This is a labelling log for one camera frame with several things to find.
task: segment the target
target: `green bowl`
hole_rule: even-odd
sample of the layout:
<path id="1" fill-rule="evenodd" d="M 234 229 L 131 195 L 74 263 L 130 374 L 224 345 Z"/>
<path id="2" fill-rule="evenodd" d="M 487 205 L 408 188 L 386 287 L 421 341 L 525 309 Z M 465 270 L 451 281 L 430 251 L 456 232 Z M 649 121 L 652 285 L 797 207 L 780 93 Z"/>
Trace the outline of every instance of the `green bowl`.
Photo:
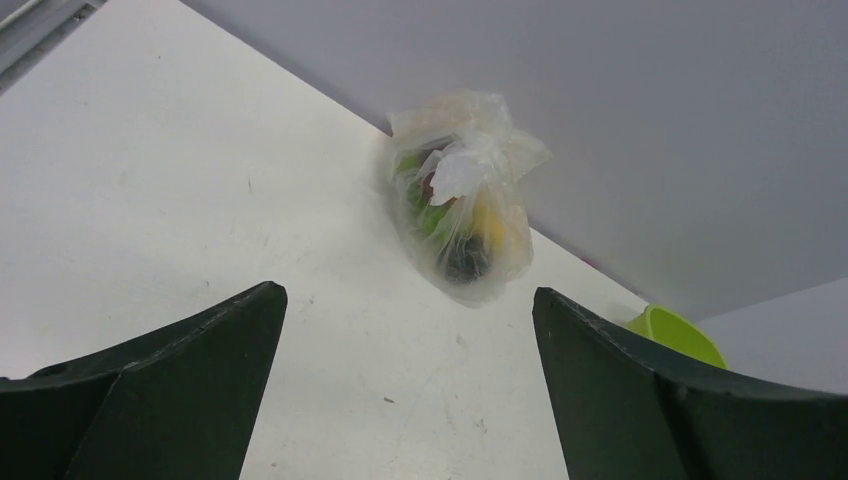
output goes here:
<path id="1" fill-rule="evenodd" d="M 631 332 L 714 367 L 727 363 L 710 337 L 682 316 L 658 305 L 648 305 L 642 315 L 626 325 Z"/>

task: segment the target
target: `plastic bag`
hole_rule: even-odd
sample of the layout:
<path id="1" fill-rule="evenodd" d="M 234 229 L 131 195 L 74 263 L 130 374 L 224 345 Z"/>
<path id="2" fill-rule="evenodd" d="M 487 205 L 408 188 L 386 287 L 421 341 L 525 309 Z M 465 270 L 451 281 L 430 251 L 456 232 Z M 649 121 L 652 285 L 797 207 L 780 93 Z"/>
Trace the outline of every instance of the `plastic bag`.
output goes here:
<path id="1" fill-rule="evenodd" d="M 533 259 L 516 182 L 551 153 L 513 129 L 497 94 L 443 95 L 389 122 L 391 200 L 407 251 L 453 298 L 497 296 Z"/>

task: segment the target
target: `white wall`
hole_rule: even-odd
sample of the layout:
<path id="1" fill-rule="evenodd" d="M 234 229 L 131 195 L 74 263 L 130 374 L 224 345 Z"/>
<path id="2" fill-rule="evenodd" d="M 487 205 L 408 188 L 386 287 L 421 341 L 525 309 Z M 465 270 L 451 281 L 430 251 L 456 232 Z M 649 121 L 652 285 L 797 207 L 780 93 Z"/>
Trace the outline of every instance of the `white wall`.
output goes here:
<path id="1" fill-rule="evenodd" d="M 378 126 L 505 93 L 534 225 L 691 318 L 848 275 L 844 0 L 185 1 Z"/>
<path id="2" fill-rule="evenodd" d="M 730 368 L 848 394 L 848 278 L 699 323 Z"/>

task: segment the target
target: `dark fruit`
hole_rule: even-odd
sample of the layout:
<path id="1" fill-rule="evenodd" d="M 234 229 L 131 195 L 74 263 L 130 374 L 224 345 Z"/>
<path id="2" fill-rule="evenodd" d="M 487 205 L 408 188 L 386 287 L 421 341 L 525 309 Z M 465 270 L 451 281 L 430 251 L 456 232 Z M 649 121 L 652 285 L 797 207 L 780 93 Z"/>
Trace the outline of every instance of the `dark fruit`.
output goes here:
<path id="1" fill-rule="evenodd" d="M 448 245 L 439 260 L 444 262 L 445 278 L 453 283 L 471 283 L 490 269 L 483 239 L 476 235 L 459 238 Z"/>

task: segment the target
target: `white table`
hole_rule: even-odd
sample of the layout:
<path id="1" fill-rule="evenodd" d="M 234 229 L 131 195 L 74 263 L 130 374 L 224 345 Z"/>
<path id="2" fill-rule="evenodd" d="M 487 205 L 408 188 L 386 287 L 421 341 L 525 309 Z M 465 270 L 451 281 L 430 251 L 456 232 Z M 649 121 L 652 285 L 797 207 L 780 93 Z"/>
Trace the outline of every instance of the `white table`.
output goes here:
<path id="1" fill-rule="evenodd" d="M 385 140 L 176 0 L 110 1 L 0 96 L 0 372 L 271 279 L 289 307 L 242 478 L 564 478 L 534 290 L 615 321 L 644 302 L 535 232 L 499 300 L 450 300 L 381 206 Z"/>

